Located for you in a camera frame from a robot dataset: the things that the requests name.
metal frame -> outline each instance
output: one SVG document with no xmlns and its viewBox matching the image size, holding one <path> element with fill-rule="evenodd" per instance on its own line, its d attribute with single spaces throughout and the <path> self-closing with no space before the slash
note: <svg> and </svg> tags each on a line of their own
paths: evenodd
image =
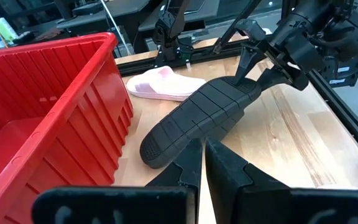
<svg viewBox="0 0 358 224">
<path fill-rule="evenodd" d="M 296 6 L 298 0 L 283 0 L 283 12 L 282 18 L 285 18 L 291 11 L 291 8 Z M 195 49 L 190 60 L 188 62 L 201 63 L 211 60 L 218 60 L 223 58 L 235 57 L 241 54 L 242 44 L 246 44 L 249 40 L 238 40 L 235 42 L 230 42 L 222 48 L 222 51 L 219 54 L 209 54 L 204 55 L 203 52 L 212 51 L 213 45 L 208 47 L 203 47 L 200 49 Z M 183 67 L 187 62 L 184 61 L 174 61 L 165 63 L 172 68 Z M 143 60 L 123 63 L 118 65 L 121 76 L 127 77 L 130 75 L 139 74 L 146 72 L 151 68 L 155 68 L 156 57 L 147 58 Z M 341 123 L 346 127 L 350 132 L 353 138 L 358 143 L 358 117 L 352 112 L 352 110 L 341 100 L 341 98 L 335 93 L 335 91 L 329 86 L 325 79 L 318 72 L 310 72 L 308 74 L 309 81 L 316 88 L 318 93 L 323 97 L 328 106 L 332 109 L 334 114 L 339 118 Z"/>
</svg>

metal rod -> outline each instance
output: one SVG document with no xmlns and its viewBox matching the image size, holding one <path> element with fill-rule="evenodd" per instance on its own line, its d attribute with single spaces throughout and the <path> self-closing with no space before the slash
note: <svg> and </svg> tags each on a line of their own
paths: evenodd
<svg viewBox="0 0 358 224">
<path fill-rule="evenodd" d="M 110 17 L 112 23 L 114 24 L 114 27 L 117 29 L 119 38 L 121 38 L 122 43 L 124 43 L 124 47 L 125 47 L 125 49 L 127 50 L 128 55 L 132 55 L 132 54 L 129 52 L 127 43 L 125 42 L 124 37 L 122 36 L 121 31 L 119 30 L 119 28 L 118 28 L 118 26 L 117 26 L 117 24 L 116 24 L 116 21 L 112 18 L 112 15 L 111 15 L 109 9 L 107 8 L 106 3 L 104 3 L 104 0 L 100 0 L 100 1 L 102 2 L 102 5 L 103 5 L 103 7 L 104 7 L 104 10 L 106 10 L 106 12 L 107 12 L 107 14 L 109 15 L 109 17 Z"/>
<path fill-rule="evenodd" d="M 213 52 L 218 54 L 221 49 L 229 42 L 231 37 L 237 32 L 234 28 L 241 19 L 247 19 L 251 13 L 256 9 L 262 0 L 250 0 L 242 12 L 237 16 L 234 22 L 230 25 L 227 31 L 222 35 L 220 39 L 214 44 Z"/>
</svg>

bin rim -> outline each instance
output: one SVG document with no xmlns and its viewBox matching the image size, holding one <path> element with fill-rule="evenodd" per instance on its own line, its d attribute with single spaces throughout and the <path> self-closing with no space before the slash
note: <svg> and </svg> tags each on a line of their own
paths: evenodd
<svg viewBox="0 0 358 224">
<path fill-rule="evenodd" d="M 0 56 L 3 56 L 100 40 L 104 41 L 103 44 L 79 71 L 63 95 L 0 173 L 0 209 L 4 208 L 0 210 L 0 214 L 5 215 L 7 209 L 10 208 L 19 191 L 36 170 L 46 150 L 53 143 L 52 140 L 56 138 L 57 131 L 68 120 L 68 114 L 72 114 L 78 100 L 85 94 L 86 87 L 90 86 L 108 57 L 112 57 L 117 39 L 114 34 L 106 32 L 0 50 Z"/>
</svg>

black cable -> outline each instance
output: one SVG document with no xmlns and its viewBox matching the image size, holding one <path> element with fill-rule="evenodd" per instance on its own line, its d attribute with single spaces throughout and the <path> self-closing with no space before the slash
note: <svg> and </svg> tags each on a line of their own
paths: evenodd
<svg viewBox="0 0 358 224">
<path fill-rule="evenodd" d="M 136 54 L 135 52 L 135 45 L 136 45 L 136 38 L 137 38 L 137 34 L 139 33 L 139 28 L 137 29 L 137 32 L 135 34 L 135 38 L 134 38 L 134 45 L 132 45 L 132 48 L 134 49 L 134 54 Z"/>
<path fill-rule="evenodd" d="M 319 47 L 339 47 L 339 46 L 343 46 L 345 44 L 347 44 L 350 40 L 354 39 L 357 35 L 356 32 L 356 28 L 355 27 L 345 27 L 343 29 L 341 29 L 340 31 L 338 31 L 335 34 L 346 34 L 350 32 L 349 35 L 345 35 L 343 38 L 339 39 L 339 40 L 334 40 L 334 41 L 326 41 L 323 39 L 317 39 L 313 36 L 308 35 L 308 39 L 309 41 L 316 46 Z"/>
</svg>

red plastic bin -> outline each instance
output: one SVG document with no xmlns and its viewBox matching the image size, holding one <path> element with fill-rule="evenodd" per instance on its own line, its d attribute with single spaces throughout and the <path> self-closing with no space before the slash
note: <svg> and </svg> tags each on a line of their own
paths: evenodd
<svg viewBox="0 0 358 224">
<path fill-rule="evenodd" d="M 0 223 L 58 185 L 114 182 L 133 108 L 104 33 L 0 50 Z"/>
</svg>

